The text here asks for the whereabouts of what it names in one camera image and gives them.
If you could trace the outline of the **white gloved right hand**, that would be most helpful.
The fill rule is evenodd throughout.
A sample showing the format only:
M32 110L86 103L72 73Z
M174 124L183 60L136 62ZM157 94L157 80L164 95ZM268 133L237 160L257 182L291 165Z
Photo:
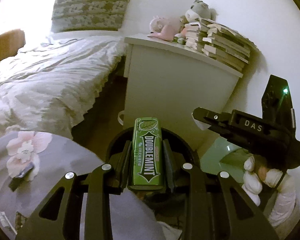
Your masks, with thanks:
M273 209L268 215L268 220L273 227L285 222L293 213L296 204L295 183L292 176L283 171L268 168L264 158L250 155L243 164L244 176L242 189L256 206L260 206L259 194L263 185L277 191Z

